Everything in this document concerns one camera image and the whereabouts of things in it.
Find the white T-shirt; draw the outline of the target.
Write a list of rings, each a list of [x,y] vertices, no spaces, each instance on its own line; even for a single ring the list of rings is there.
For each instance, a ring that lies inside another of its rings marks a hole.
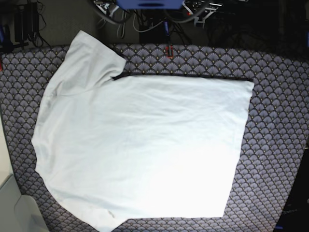
[[[137,75],[80,31],[49,81],[32,137],[53,198],[100,232],[134,218],[221,218],[251,81]]]

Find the black box under table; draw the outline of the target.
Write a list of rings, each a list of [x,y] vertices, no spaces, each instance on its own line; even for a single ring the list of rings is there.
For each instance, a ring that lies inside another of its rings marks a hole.
[[[139,42],[141,44],[166,44],[166,32],[164,25],[160,24],[147,32],[139,33]]]

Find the red table clamp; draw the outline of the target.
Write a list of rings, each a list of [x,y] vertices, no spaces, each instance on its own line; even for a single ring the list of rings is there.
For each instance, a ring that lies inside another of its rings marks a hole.
[[[166,53],[168,58],[173,58],[173,48],[172,46],[169,46],[166,48]]]

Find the patterned fan-print tablecloth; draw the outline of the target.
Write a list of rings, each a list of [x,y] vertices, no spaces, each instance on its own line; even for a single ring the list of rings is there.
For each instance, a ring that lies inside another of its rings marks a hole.
[[[271,232],[284,209],[309,136],[309,65],[273,54],[175,45],[113,44],[127,74],[178,74],[254,81],[240,160],[222,218],[131,219],[119,232]],[[31,144],[43,92],[68,48],[3,54],[0,112],[17,185],[32,196],[52,232],[93,228],[62,208],[35,172]]]

